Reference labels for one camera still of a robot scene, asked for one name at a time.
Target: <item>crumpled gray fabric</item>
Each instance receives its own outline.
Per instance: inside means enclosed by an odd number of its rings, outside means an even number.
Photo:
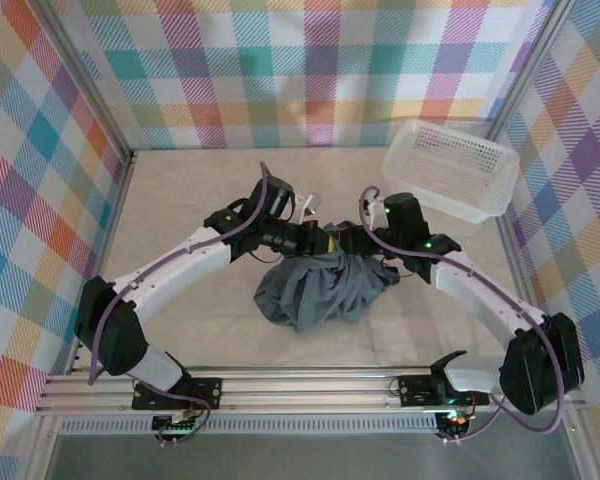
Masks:
[[[333,253],[283,259],[265,274],[253,299],[270,322],[305,332],[329,320],[357,323],[382,292],[399,282],[396,268],[336,245]]]

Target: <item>plaid fabric wall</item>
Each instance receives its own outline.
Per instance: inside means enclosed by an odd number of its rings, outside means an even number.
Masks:
[[[143,149],[385,145],[493,117],[553,0],[53,0]]]
[[[66,358],[122,166],[24,0],[0,0],[0,480]]]
[[[539,302],[579,322],[600,449],[600,0],[577,4],[507,137],[522,167],[508,215]]]

